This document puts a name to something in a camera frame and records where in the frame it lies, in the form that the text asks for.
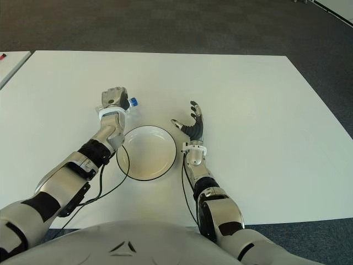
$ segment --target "wire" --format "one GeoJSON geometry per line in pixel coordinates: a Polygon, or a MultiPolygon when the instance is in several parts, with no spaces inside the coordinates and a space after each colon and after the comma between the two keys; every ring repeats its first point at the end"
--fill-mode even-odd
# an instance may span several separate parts
{"type": "Polygon", "coordinates": [[[100,169],[100,174],[99,174],[99,193],[98,193],[98,195],[95,198],[93,198],[93,199],[89,199],[89,200],[87,200],[84,203],[78,204],[77,206],[85,206],[85,205],[90,204],[92,202],[95,202],[96,200],[99,199],[99,196],[101,195],[102,190],[103,190],[103,170],[104,170],[104,167],[105,167],[105,165],[102,165],[102,167],[100,169]]]}
{"type": "Polygon", "coordinates": [[[184,170],[185,170],[185,173],[186,173],[186,175],[187,175],[188,173],[186,172],[186,169],[185,169],[185,155],[184,155],[184,157],[183,157],[183,165],[181,166],[181,185],[183,186],[183,192],[184,192],[184,198],[185,198],[185,201],[186,201],[186,206],[188,207],[189,212],[190,212],[192,218],[194,219],[195,223],[196,223],[197,226],[198,226],[199,223],[196,221],[194,215],[192,214],[192,211],[191,211],[190,206],[189,206],[189,203],[188,203],[188,199],[187,199],[187,197],[186,197],[186,192],[185,192],[185,187],[184,187],[184,170]]]}
{"type": "Polygon", "coordinates": [[[60,234],[60,232],[69,224],[69,222],[71,222],[71,220],[78,214],[78,212],[85,207],[86,205],[93,203],[101,198],[103,198],[104,196],[107,196],[109,193],[111,193],[112,191],[116,190],[119,186],[121,186],[123,184],[123,182],[126,180],[127,176],[129,175],[129,171],[130,171],[130,157],[129,157],[129,153],[127,153],[127,150],[125,148],[124,145],[122,145],[122,148],[125,150],[126,152],[126,156],[127,156],[127,162],[128,162],[128,167],[127,167],[127,172],[125,174],[124,179],[117,185],[115,186],[113,189],[111,189],[110,191],[108,191],[107,193],[103,194],[101,196],[102,190],[103,190],[103,171],[104,171],[104,167],[105,165],[103,165],[100,169],[100,175],[99,175],[99,193],[98,195],[93,198],[93,199],[89,199],[87,200],[85,203],[80,203],[77,206],[81,206],[77,212],[74,213],[74,215],[72,215],[72,217],[66,222],[66,224],[64,224],[64,226],[62,228],[60,228],[59,232],[55,234],[55,236],[53,236],[53,238],[51,240],[53,240],[55,237],[57,237],[58,234],[60,234]]]}
{"type": "Polygon", "coordinates": [[[125,178],[118,184],[116,185],[113,189],[111,189],[110,191],[108,191],[107,193],[103,194],[102,196],[100,196],[98,199],[101,199],[103,198],[104,196],[107,196],[109,193],[113,192],[114,190],[118,189],[118,187],[120,185],[122,185],[122,183],[126,180],[127,176],[129,175],[129,171],[130,171],[130,157],[129,157],[129,154],[127,153],[127,150],[125,148],[124,145],[122,145],[122,148],[124,148],[125,152],[126,152],[126,156],[127,156],[127,164],[128,164],[128,167],[127,167],[127,171],[126,171],[126,174],[125,174],[125,178]]]}
{"type": "Polygon", "coordinates": [[[83,206],[81,206],[81,207],[77,210],[77,212],[74,213],[74,214],[72,215],[72,217],[66,222],[66,224],[64,224],[64,226],[63,226],[62,228],[60,228],[59,232],[56,233],[55,236],[53,236],[53,238],[52,238],[51,240],[53,240],[55,237],[57,237],[58,234],[60,234],[60,232],[61,232],[62,230],[64,230],[64,228],[68,225],[68,223],[71,222],[71,220],[72,220],[72,219],[78,214],[78,212],[79,212],[83,207],[85,207],[85,206],[86,206],[86,204],[83,205],[83,206]]]}

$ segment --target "silver metal arm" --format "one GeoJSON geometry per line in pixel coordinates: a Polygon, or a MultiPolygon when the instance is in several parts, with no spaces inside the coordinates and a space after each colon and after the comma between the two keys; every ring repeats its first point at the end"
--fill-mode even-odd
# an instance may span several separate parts
{"type": "Polygon", "coordinates": [[[196,102],[191,105],[195,125],[185,126],[177,120],[172,123],[190,137],[190,142],[183,145],[184,165],[194,191],[200,233],[244,265],[320,264],[292,255],[262,234],[244,229],[238,205],[219,187],[206,167],[202,112],[196,102]]]}
{"type": "Polygon", "coordinates": [[[68,216],[82,201],[90,181],[124,142],[125,111],[130,107],[122,87],[102,93],[100,130],[38,184],[33,197],[0,210],[0,261],[37,245],[53,220],[68,216]]]}

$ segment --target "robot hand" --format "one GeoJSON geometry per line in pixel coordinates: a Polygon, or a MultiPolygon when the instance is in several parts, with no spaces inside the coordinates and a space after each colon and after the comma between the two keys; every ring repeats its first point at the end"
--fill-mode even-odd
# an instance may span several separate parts
{"type": "Polygon", "coordinates": [[[191,110],[194,113],[191,113],[191,117],[195,119],[195,124],[193,126],[186,126],[177,120],[171,120],[175,127],[179,128],[183,133],[190,137],[191,141],[203,141],[204,133],[204,121],[202,118],[201,108],[195,101],[191,101],[191,110]]]}

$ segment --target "white table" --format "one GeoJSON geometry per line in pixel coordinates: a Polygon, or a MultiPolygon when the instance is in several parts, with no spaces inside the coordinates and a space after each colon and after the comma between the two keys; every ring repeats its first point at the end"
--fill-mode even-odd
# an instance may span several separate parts
{"type": "Polygon", "coordinates": [[[29,51],[0,51],[0,55],[2,54],[7,56],[0,60],[0,89],[31,55],[29,51]]]}
{"type": "MultiPolygon", "coordinates": [[[[163,177],[128,179],[68,227],[125,219],[195,225],[180,183],[186,137],[169,121],[191,122],[190,99],[204,113],[208,167],[247,224],[353,217],[353,141],[283,56],[37,51],[0,93],[0,208],[30,197],[95,134],[95,107],[114,86],[140,102],[126,131],[165,128],[178,156],[163,177]]],[[[122,179],[114,160],[104,175],[105,191],[122,179]]],[[[97,192],[98,177],[86,198],[97,192]]]]}

